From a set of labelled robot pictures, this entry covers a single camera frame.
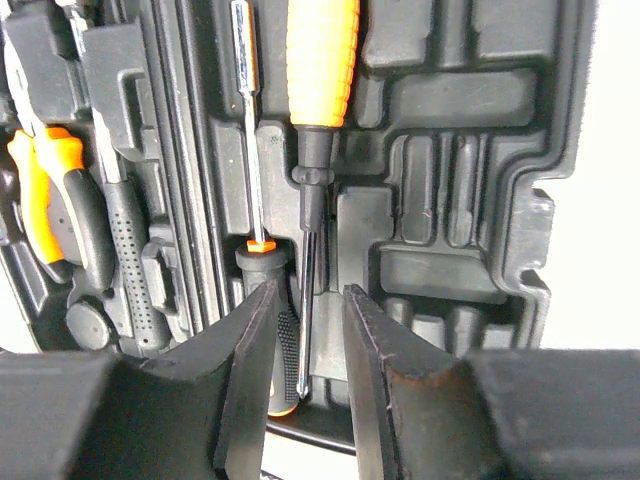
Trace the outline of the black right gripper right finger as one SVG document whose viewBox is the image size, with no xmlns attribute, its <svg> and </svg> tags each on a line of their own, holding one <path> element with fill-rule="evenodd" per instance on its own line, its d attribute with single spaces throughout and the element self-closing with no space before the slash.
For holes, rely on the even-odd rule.
<svg viewBox="0 0 640 480">
<path fill-rule="evenodd" d="M 357 285 L 343 338 L 363 479 L 635 479 L 635 350 L 449 354 Z"/>
</svg>

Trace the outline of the orange black needle nose pliers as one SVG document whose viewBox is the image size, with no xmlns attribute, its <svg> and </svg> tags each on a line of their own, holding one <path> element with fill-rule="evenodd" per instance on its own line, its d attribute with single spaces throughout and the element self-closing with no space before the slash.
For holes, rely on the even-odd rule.
<svg viewBox="0 0 640 480">
<path fill-rule="evenodd" d="M 48 126 L 35 113 L 28 79 L 8 32 L 3 33 L 4 63 L 20 127 L 7 150 L 19 175 L 22 223 L 42 266 L 58 283 L 73 268 L 54 231 L 49 209 L 58 193 L 80 253 L 88 282 L 98 291 L 110 288 L 115 249 L 102 193 L 84 165 L 83 142 L 64 127 Z"/>
</svg>

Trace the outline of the black orange grip screwdriver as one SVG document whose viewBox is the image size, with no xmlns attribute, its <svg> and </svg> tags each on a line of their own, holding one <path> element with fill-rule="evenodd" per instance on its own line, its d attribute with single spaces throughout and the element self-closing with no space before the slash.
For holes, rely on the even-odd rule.
<svg viewBox="0 0 640 480">
<path fill-rule="evenodd" d="M 278 285 L 277 336 L 270 384 L 268 415 L 283 417 L 299 402 L 296 375 L 299 360 L 299 323 L 289 298 L 286 265 L 288 252 L 267 235 L 264 228 L 263 193 L 257 142 L 256 97 L 260 89 L 252 7 L 247 1 L 230 3 L 237 90 L 244 104 L 244 145 L 251 237 L 236 249 L 246 294 L 264 282 Z"/>
</svg>

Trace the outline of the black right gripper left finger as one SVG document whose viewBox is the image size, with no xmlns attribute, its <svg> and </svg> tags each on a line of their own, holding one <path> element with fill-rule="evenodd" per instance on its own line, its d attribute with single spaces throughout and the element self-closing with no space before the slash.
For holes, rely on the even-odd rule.
<svg viewBox="0 0 640 480">
<path fill-rule="evenodd" d="M 256 479 L 278 288 L 144 362 L 110 353 L 1 357 L 5 479 Z"/>
</svg>

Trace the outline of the black handle claw hammer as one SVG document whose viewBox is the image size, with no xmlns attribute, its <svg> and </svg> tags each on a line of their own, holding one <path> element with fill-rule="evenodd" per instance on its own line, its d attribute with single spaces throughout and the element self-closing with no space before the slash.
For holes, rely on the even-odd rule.
<svg viewBox="0 0 640 480">
<path fill-rule="evenodd" d="M 113 294 L 103 296 L 103 308 L 124 342 L 124 352 L 154 357 L 169 346 L 171 333 L 163 315 L 152 306 L 143 271 L 141 255 L 148 241 L 143 214 L 93 94 L 89 101 L 117 267 Z"/>
</svg>

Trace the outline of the black plastic tool case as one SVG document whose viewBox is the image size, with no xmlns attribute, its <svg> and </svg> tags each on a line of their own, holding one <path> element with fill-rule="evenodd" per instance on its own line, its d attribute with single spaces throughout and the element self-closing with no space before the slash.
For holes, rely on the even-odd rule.
<svg viewBox="0 0 640 480">
<path fill-rule="evenodd" d="M 174 347 L 244 297 L 250 231 L 243 105 L 226 1 L 5 1 L 39 117 L 84 144 L 100 191 L 89 95 L 134 186 L 152 306 Z M 357 284 L 414 333 L 461 356 L 535 348 L 538 277 L 584 104 L 591 1 L 365 1 L 318 241 L 310 391 L 273 433 L 352 452 L 342 291 Z M 87 280 L 58 193 L 72 276 L 56 282 L 24 232 L 18 170 L 1 158 L 1 270 L 40 351 L 124 353 Z"/>
</svg>

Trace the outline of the orange handle black shaft screwdriver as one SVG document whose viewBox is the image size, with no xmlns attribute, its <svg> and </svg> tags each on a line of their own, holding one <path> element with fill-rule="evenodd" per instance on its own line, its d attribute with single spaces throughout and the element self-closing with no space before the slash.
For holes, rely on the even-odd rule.
<svg viewBox="0 0 640 480">
<path fill-rule="evenodd" d="M 335 132 L 344 125 L 356 62 L 360 5 L 356 0 L 290 1 L 287 8 L 286 80 L 290 122 L 297 132 L 301 316 L 297 392 L 309 392 L 316 249 Z"/>
</svg>

